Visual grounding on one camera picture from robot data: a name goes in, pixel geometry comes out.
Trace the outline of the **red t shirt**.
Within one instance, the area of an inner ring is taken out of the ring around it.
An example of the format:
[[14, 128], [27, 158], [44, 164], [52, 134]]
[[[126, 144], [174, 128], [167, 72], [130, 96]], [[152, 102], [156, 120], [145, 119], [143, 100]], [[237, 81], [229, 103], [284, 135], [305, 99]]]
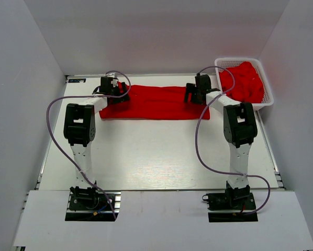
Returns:
[[184, 102], [185, 87], [133, 85], [129, 101], [110, 104], [99, 112], [100, 118], [147, 120], [199, 119], [205, 105]]

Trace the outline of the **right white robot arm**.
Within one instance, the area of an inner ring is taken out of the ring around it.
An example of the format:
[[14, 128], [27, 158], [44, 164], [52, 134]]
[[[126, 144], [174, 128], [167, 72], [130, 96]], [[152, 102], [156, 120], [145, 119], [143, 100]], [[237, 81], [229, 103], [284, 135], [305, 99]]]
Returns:
[[[251, 103], [239, 102], [226, 96], [217, 88], [211, 87], [207, 74], [196, 74], [195, 83], [187, 83], [184, 101], [205, 105], [195, 129], [195, 151], [201, 164], [208, 170], [228, 176], [225, 189], [226, 204], [236, 209], [250, 195], [247, 178], [249, 151], [258, 134], [254, 110]], [[223, 134], [229, 144], [230, 167], [228, 172], [214, 170], [202, 160], [198, 149], [198, 129], [205, 112], [212, 106], [223, 115]]]

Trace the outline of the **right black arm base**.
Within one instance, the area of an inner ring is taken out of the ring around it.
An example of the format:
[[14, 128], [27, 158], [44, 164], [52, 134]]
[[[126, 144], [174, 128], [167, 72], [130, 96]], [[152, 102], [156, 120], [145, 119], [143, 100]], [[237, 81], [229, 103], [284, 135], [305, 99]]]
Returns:
[[202, 196], [207, 203], [209, 223], [245, 223], [257, 222], [258, 214], [249, 212], [256, 210], [253, 193], [244, 199], [236, 200], [231, 204], [225, 192], [206, 193]]

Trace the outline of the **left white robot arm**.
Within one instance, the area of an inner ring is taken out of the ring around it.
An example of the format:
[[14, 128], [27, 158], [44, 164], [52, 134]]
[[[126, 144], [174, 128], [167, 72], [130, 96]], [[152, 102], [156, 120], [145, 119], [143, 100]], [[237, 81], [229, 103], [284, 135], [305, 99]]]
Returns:
[[77, 104], [66, 106], [63, 134], [77, 165], [78, 186], [96, 187], [97, 181], [92, 168], [92, 141], [96, 136], [96, 115], [106, 107], [130, 100], [130, 85], [118, 79], [118, 71], [110, 71], [100, 78], [100, 85], [90, 96], [84, 96]]

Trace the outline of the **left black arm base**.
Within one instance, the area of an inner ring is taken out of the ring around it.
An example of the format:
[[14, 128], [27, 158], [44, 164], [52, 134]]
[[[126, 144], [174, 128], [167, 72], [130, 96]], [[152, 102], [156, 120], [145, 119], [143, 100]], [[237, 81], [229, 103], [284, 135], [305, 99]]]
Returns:
[[91, 195], [71, 193], [65, 213], [66, 222], [115, 222], [119, 214], [120, 194], [94, 192]]

